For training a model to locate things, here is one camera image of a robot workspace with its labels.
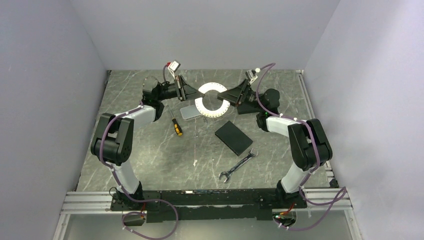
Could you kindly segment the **numbered metal ring disc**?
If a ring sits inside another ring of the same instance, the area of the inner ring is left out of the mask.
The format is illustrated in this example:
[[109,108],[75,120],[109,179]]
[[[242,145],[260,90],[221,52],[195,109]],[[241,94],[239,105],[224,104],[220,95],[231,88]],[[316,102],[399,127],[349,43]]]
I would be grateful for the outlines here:
[[[219,93],[223,93],[227,90],[227,88],[217,82],[208,82],[203,84],[202,86],[199,87],[198,91],[202,94],[205,94],[209,91],[217,91]],[[203,98],[202,97],[198,97],[194,100],[195,102],[195,106],[197,108],[197,110],[199,111],[200,114],[202,114],[203,116],[207,117],[207,118],[218,118],[222,115],[224,115],[227,110],[230,107],[230,102],[228,100],[222,100],[222,105],[220,106],[220,108],[216,109],[216,110],[210,110],[208,108],[206,108],[203,104]]]

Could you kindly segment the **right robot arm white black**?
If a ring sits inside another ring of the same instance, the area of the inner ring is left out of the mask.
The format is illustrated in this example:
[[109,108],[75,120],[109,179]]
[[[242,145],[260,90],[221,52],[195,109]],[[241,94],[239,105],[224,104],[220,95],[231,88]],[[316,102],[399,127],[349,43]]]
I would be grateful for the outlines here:
[[321,122],[316,118],[301,120],[279,114],[280,93],[274,88],[264,93],[254,91],[247,79],[237,87],[219,93],[217,98],[228,101],[240,115],[255,113],[256,123],[264,132],[289,139],[293,163],[278,181],[275,194],[280,207],[289,207],[302,194],[301,188],[312,173],[333,157]]

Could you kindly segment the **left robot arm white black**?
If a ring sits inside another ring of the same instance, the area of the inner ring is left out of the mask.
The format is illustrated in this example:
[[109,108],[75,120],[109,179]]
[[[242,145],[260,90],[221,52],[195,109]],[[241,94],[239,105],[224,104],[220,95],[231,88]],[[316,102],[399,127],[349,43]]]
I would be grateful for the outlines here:
[[90,144],[90,152],[106,166],[117,184],[117,196],[131,210],[139,209],[145,202],[142,183],[130,164],[134,131],[160,119],[164,100],[195,100],[204,93],[190,86],[183,76],[173,82],[149,81],[142,90],[137,107],[121,113],[103,113]]

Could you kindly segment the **small white grey box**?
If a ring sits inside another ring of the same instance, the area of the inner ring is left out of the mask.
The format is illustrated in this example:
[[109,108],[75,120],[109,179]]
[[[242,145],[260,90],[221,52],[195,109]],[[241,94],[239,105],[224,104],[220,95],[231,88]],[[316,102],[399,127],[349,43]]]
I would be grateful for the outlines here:
[[189,105],[186,107],[182,107],[180,109],[181,117],[184,120],[190,120],[196,117],[201,116],[202,114],[199,112],[197,107],[195,105]]

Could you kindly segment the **yellow black screwdriver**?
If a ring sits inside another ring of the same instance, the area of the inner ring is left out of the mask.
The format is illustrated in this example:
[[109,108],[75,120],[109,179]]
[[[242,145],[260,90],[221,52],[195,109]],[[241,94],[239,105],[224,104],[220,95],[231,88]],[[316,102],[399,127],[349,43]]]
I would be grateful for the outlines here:
[[175,118],[172,109],[170,108],[169,105],[167,105],[166,108],[167,108],[167,110],[169,111],[169,113],[171,115],[172,123],[173,123],[173,127],[174,127],[174,130],[175,130],[175,133],[178,136],[182,136],[183,135],[183,130],[182,130],[180,124],[178,123],[177,119]]

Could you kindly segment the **black rectangular pad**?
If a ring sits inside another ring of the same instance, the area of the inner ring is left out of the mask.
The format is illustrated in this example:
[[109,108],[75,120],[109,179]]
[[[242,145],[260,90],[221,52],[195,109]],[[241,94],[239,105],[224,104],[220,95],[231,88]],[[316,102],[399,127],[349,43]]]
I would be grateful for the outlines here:
[[253,140],[231,121],[227,121],[214,134],[237,156],[253,144]]

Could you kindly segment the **silver combination wrench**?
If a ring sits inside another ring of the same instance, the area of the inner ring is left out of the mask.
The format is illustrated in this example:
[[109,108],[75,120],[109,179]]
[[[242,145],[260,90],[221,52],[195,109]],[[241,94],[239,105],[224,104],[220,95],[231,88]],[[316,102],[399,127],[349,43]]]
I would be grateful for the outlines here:
[[223,171],[219,174],[218,179],[221,180],[223,177],[225,177],[224,183],[227,183],[231,179],[231,175],[238,170],[242,165],[247,163],[250,159],[257,157],[259,155],[259,152],[252,148],[246,157],[241,159],[238,163],[236,163],[232,168],[230,168],[227,171]]

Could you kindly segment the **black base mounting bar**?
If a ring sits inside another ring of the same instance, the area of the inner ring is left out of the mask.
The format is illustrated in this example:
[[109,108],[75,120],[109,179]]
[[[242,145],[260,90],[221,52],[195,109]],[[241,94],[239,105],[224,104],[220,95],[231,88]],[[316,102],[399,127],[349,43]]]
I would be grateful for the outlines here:
[[112,212],[146,212],[148,223],[188,220],[256,219],[266,221],[289,208],[305,209],[307,203],[299,195],[280,199],[275,188],[145,190],[146,203],[125,204],[112,195]]

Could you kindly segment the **aluminium frame rail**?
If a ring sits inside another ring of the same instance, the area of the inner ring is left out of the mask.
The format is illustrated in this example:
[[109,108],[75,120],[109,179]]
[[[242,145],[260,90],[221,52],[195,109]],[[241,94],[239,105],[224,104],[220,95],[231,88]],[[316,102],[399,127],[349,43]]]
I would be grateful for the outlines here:
[[53,236],[63,240],[71,215],[124,215],[130,212],[143,212],[148,223],[161,223],[175,220],[175,212],[160,199],[170,202],[176,208],[178,219],[183,220],[219,220],[255,218],[267,220],[281,212],[295,214],[300,211],[325,211],[327,203],[339,192],[338,188],[309,188],[305,196],[278,199],[273,188],[256,189],[212,189],[212,190],[146,190],[143,195],[149,201],[146,204],[125,205],[115,192],[71,191],[65,196],[57,227]]

